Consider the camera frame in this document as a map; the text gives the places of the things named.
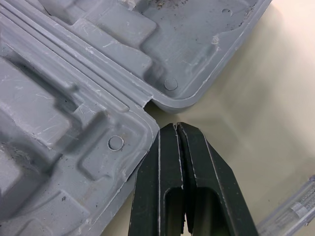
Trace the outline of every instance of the clear plastic object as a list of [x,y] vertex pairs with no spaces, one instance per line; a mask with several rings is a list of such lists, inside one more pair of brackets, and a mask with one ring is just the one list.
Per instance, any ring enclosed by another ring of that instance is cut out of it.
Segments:
[[315,175],[258,224],[260,236],[292,236],[315,217]]

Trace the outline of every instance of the clamp jaw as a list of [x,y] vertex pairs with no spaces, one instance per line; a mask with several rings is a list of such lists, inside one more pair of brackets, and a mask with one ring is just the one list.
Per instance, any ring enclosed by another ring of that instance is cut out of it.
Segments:
[[136,178],[128,236],[258,236],[231,168],[198,128],[160,130]]

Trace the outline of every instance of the scratch mark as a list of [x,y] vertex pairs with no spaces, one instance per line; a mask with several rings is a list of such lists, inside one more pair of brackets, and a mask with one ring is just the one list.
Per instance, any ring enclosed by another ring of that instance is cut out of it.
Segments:
[[84,32],[87,34],[87,36],[89,36],[89,34],[88,34],[88,32],[86,31],[85,27],[82,26],[82,28],[83,28]]
[[54,127],[56,127],[56,126],[58,126],[58,125],[56,124],[56,125],[53,125],[53,126],[47,128],[47,129],[44,129],[43,132],[45,132],[45,131],[47,131],[47,130],[49,130],[49,129],[51,129],[51,128],[54,128]]
[[19,97],[16,97],[14,100],[17,100],[17,99],[19,99],[20,97],[24,97],[25,95],[27,95],[27,94],[24,94],[24,95],[21,95],[21,96],[19,96]]
[[183,63],[186,63],[186,64],[188,64],[188,65],[190,65],[190,66],[198,65],[197,62],[195,62],[194,64],[191,64],[191,63],[189,63],[189,62],[187,62],[187,61],[185,61],[185,60],[182,60],[182,62],[183,62]]
[[39,97],[43,97],[43,98],[46,98],[46,99],[53,99],[52,97],[45,97],[44,95],[40,95],[40,94],[35,94],[36,96],[39,96]]
[[99,14],[100,17],[107,15],[107,13],[110,11],[110,7],[108,7],[105,11],[103,11],[101,14]]
[[51,117],[48,121],[47,121],[47,123],[49,123],[53,118],[55,118],[57,116],[57,114],[55,114],[53,117]]
[[47,140],[47,142],[49,142],[53,137],[55,137],[56,135],[58,134],[58,132],[56,132],[53,136],[51,136],[48,140]]
[[80,110],[80,112],[84,115],[84,113],[83,113],[83,111],[81,110],[81,108],[80,107],[78,107],[78,109]]
[[112,44],[114,44],[114,43],[115,43],[115,41],[110,41],[110,43],[104,45],[103,48],[106,48],[106,47],[108,47],[109,45],[112,45]]
[[88,112],[90,112],[90,113],[92,113],[92,114],[96,114],[96,112],[95,112],[95,111],[92,111],[87,105],[82,104],[82,106],[85,106],[87,109],[89,109]]
[[5,75],[5,76],[4,76],[4,79],[3,79],[3,80],[1,80],[0,85],[1,85],[4,81],[7,81],[7,79],[6,79],[6,78],[8,78],[8,77],[9,77],[8,75]]
[[101,29],[99,29],[98,32],[99,32],[99,35],[100,35],[100,36],[103,36],[104,31],[102,31]]

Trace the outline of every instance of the plastic case lid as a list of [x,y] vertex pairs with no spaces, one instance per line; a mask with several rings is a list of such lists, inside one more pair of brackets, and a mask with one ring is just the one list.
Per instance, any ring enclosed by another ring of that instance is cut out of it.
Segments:
[[0,0],[0,235],[99,235],[270,0]]

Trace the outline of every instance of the white scuff mark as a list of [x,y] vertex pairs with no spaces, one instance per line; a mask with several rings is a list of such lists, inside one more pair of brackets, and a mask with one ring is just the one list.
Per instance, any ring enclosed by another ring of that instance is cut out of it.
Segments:
[[102,164],[101,164],[101,166],[100,166],[100,168],[101,168],[101,170],[103,170],[104,169],[104,161],[105,161],[105,156],[103,155],[103,160],[102,160]]
[[73,51],[74,56],[77,58],[79,54],[76,51]]
[[85,27],[82,26],[82,28],[83,28],[84,32],[87,34],[87,36],[89,36],[89,34],[88,34],[87,30],[85,29]]
[[102,13],[99,14],[100,17],[103,17],[105,15],[107,15],[108,12],[110,12],[111,7],[107,7],[105,11],[103,11]]
[[1,83],[0,83],[0,85],[4,82],[4,81],[7,81],[7,78],[9,77],[9,75],[5,75],[4,76],[4,79],[3,80],[1,80]]
[[47,143],[53,138],[55,137],[56,135],[58,134],[58,132],[56,132],[53,136],[51,136],[48,140],[47,140]]
[[47,131],[47,130],[50,130],[50,129],[52,129],[52,128],[54,128],[54,127],[57,127],[57,126],[58,126],[57,124],[56,124],[56,125],[53,125],[53,126],[47,128],[47,129],[44,129],[43,132],[45,132],[45,131]]
[[85,220],[85,223],[88,224],[88,225],[90,225],[90,224],[91,224],[91,219],[89,219],[89,218],[86,219],[86,220]]
[[103,36],[104,31],[102,31],[100,28],[98,28],[98,32],[100,36]]
[[126,177],[127,177],[127,170],[126,170],[126,169],[123,169],[122,174],[123,174],[123,176],[126,178]]
[[161,234],[161,133],[158,133],[158,156],[157,156],[157,188],[158,188],[158,234]]
[[64,85],[65,87],[68,87],[69,84],[67,83],[67,81],[64,81],[64,82],[63,82],[63,85]]
[[220,39],[219,39],[219,35],[218,34],[216,34],[215,36],[213,36],[213,38],[212,38],[212,44],[218,44],[219,43],[219,41],[220,41]]
[[101,92],[100,92],[100,90],[99,89],[97,89],[97,90],[95,90],[95,92],[96,92],[96,94],[99,96],[99,97],[101,97]]
[[81,235],[82,234],[82,230],[81,230],[81,227],[78,228],[78,235]]
[[112,45],[112,44],[114,44],[114,43],[116,43],[114,40],[112,40],[112,41],[110,41],[108,44],[106,44],[106,45],[104,45],[102,48],[106,48],[106,47],[108,47],[109,45]]
[[78,109],[79,109],[79,111],[84,115],[84,113],[83,113],[83,111],[81,110],[81,108],[80,107],[78,107]]
[[[179,144],[179,138],[178,138],[178,133],[177,133],[177,125],[176,124],[173,124],[173,129],[175,130],[175,136],[176,136],[176,139],[177,139],[177,143]],[[179,145],[177,146],[178,148],[178,155],[179,155],[179,166],[180,166],[180,170],[181,170],[181,179],[182,179],[182,183],[184,182],[183,181],[183,172],[182,172],[182,162],[181,162],[181,152],[179,150]]]
[[93,47],[86,47],[85,51],[87,51],[87,52],[89,52],[91,54],[94,54],[94,52],[93,52],[93,50],[91,50],[91,48],[93,48]]
[[53,117],[51,117],[48,121],[47,121],[47,123],[49,123],[53,118],[55,118],[57,116],[57,114],[55,114]]
[[87,105],[82,104],[82,106],[86,107],[86,108],[89,110],[89,111],[88,111],[89,113],[92,113],[92,114],[96,114],[96,113],[97,113],[97,112],[91,110],[91,109],[89,108],[89,106],[87,106]]
[[137,6],[135,0],[123,0],[122,2],[128,4],[128,10],[130,11],[132,11]]
[[17,100],[17,99],[19,99],[20,97],[24,97],[24,96],[26,96],[27,94],[23,94],[23,95],[21,95],[21,96],[18,96],[18,97],[16,97],[16,98],[14,98],[14,100]]
[[36,96],[38,96],[38,97],[43,97],[43,98],[46,98],[46,99],[53,99],[52,97],[46,97],[46,96],[44,96],[44,95],[40,95],[40,94],[35,94]]
[[191,63],[189,63],[189,62],[187,62],[187,61],[185,61],[185,60],[182,60],[182,62],[183,62],[183,63],[186,63],[186,64],[188,64],[188,65],[190,65],[190,66],[193,66],[193,64],[191,64]]

